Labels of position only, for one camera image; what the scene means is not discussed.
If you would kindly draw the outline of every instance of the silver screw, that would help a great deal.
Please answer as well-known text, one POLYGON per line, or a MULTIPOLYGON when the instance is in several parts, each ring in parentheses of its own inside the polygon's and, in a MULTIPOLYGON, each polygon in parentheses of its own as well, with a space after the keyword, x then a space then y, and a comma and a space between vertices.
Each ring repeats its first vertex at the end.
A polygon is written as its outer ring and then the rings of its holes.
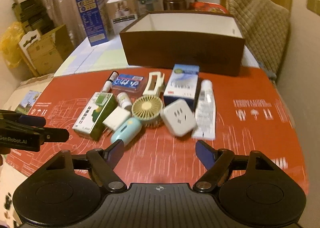
POLYGON ((209 189, 211 187, 211 184, 206 181, 201 181, 196 184, 196 187, 201 190, 205 190, 205 189, 209 189))
POLYGON ((110 187, 113 190, 116 190, 116 189, 123 188, 124 184, 122 182, 119 182, 119 181, 113 181, 113 182, 110 182, 108 184, 108 187, 110 187))

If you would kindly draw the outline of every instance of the brown canister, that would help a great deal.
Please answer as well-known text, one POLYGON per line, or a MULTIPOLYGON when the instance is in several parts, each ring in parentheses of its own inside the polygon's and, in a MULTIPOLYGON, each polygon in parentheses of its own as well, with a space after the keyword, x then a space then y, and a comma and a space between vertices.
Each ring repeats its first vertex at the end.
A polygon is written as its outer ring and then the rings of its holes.
POLYGON ((186 0, 163 0, 164 10, 186 10, 186 0))

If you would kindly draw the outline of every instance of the white power adapter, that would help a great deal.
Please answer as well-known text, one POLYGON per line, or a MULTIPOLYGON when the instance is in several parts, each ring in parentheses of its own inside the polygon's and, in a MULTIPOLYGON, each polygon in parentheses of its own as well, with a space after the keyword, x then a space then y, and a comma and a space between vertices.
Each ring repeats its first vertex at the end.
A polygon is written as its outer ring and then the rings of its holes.
POLYGON ((170 133, 177 137, 184 136, 197 126, 190 107, 183 99, 178 99, 166 106, 161 110, 160 116, 170 133))
POLYGON ((126 120, 131 117, 131 113, 121 107, 114 109, 103 121, 103 124, 113 131, 116 131, 126 120))

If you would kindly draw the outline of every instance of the small bottle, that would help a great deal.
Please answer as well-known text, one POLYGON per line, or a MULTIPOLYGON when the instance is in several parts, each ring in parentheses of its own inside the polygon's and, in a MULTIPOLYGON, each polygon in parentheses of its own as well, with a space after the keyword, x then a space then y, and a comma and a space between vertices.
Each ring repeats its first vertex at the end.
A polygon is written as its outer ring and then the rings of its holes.
POLYGON ((212 82, 203 80, 196 107, 195 118, 197 128, 192 137, 204 140, 215 140, 216 103, 214 100, 212 82))
POLYGON ((126 92, 121 92, 117 96, 118 104, 121 108, 128 110, 131 112, 132 109, 132 102, 126 92))
POLYGON ((109 76, 108 80, 105 82, 103 88, 101 89, 101 92, 108 93, 111 89, 111 85, 113 81, 115 81, 118 76, 119 76, 119 73, 116 71, 113 71, 109 76))

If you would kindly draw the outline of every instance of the yellow plastic bag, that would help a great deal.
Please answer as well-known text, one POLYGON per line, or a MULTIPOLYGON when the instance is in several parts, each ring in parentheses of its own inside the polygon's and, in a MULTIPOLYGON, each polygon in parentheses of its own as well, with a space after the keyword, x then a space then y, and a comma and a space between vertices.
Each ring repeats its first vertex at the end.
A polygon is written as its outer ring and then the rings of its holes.
POLYGON ((19 66, 22 60, 21 54, 23 53, 19 47, 19 42, 24 34, 22 23, 14 22, 1 36, 0 51, 8 68, 19 66))

